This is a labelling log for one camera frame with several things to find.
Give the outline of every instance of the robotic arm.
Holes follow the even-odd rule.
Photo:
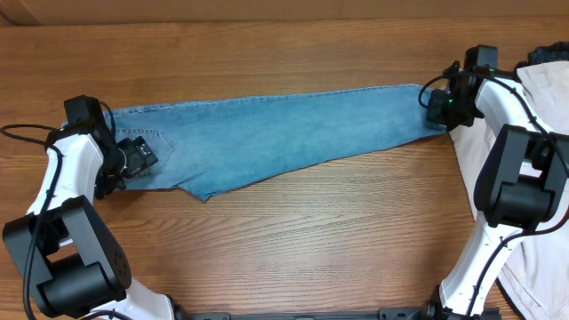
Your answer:
[[[569,155],[569,137],[553,133],[538,118],[528,120],[528,115],[533,120],[534,112],[521,94],[523,87],[514,81],[514,75],[497,69],[496,48],[479,45],[468,50],[464,70],[455,61],[439,78],[448,78],[449,85],[445,90],[434,90],[428,105],[421,102],[428,109],[428,120],[451,131],[458,125],[471,126],[475,117],[483,117],[497,137],[477,180],[476,226],[451,274],[422,308],[382,308],[371,316],[264,317],[501,319],[499,312],[483,309],[485,297],[506,259],[525,235],[537,234],[544,222],[561,220],[563,216],[557,208],[565,186],[566,164],[541,129],[550,132],[550,138],[565,155]],[[520,97],[511,90],[519,92]],[[61,173],[33,245],[30,292],[42,313],[80,317],[112,310],[117,312],[116,318],[120,319],[120,314],[140,320],[262,318],[189,316],[172,298],[154,293],[132,279],[123,250],[92,207],[92,200],[124,188],[124,180],[133,178],[157,158],[142,137],[116,142],[114,124],[111,129],[107,127],[96,99],[76,97],[65,101],[65,109],[68,124],[50,133],[46,142],[63,155]],[[40,223],[37,215],[59,162],[54,150],[48,148],[47,154],[49,164],[37,199],[25,217],[4,226],[4,243],[21,275],[26,273],[32,230]],[[501,248],[503,240],[512,236],[518,237]],[[47,259],[70,243],[75,243],[76,254],[55,262]]]

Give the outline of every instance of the jeans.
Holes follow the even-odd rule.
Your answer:
[[[405,84],[118,109],[116,139],[140,135],[158,157],[126,186],[183,188],[207,200],[283,172],[443,133],[427,126],[420,89]]]

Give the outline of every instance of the white cloth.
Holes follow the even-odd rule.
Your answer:
[[[544,63],[517,72],[535,113],[555,132],[569,135],[569,62]],[[470,128],[459,126],[450,135],[476,218],[474,186],[495,137],[483,119],[475,119]],[[568,205],[569,184],[565,184],[556,218],[540,229],[556,224]],[[552,234],[525,239],[498,278],[526,319],[569,319],[569,223]]]

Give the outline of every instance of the wooden tabletop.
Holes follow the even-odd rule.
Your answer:
[[[569,36],[566,18],[356,20],[0,28],[0,125],[65,120],[79,94],[112,108],[180,100],[423,84],[466,49],[513,68]],[[22,131],[44,138],[44,132]],[[22,216],[42,148],[0,137],[0,223]],[[473,227],[447,136],[289,172],[216,196],[116,192],[95,203],[132,273],[190,312],[418,306]],[[0,318],[23,319],[0,244]],[[515,318],[493,288],[486,303]]]

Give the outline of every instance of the folded jeans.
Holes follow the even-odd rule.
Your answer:
[[[116,139],[142,136],[158,157],[126,186],[183,188],[207,200],[283,172],[443,133],[427,125],[420,89],[404,84],[117,109]]]

